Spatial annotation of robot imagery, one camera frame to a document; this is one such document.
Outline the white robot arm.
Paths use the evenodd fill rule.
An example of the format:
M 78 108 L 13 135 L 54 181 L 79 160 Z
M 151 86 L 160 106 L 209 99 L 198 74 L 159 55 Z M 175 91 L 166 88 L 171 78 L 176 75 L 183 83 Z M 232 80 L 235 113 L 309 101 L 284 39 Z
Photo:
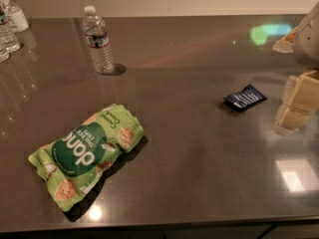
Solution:
M 319 109 L 319 2 L 300 22 L 294 41 L 295 60 L 307 72 L 286 82 L 274 126 L 281 135 L 296 132 Z

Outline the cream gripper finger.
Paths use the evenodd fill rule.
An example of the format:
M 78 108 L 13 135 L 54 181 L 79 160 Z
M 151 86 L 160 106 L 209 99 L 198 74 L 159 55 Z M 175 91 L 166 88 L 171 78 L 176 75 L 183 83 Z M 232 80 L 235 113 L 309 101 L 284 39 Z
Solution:
M 282 100 L 293 111 L 314 113 L 319 108 L 319 72 L 308 71 L 298 77 L 290 76 Z
M 282 104 L 275 118 L 274 130 L 280 135 L 291 135 L 304 126 L 312 114 L 312 110 Z

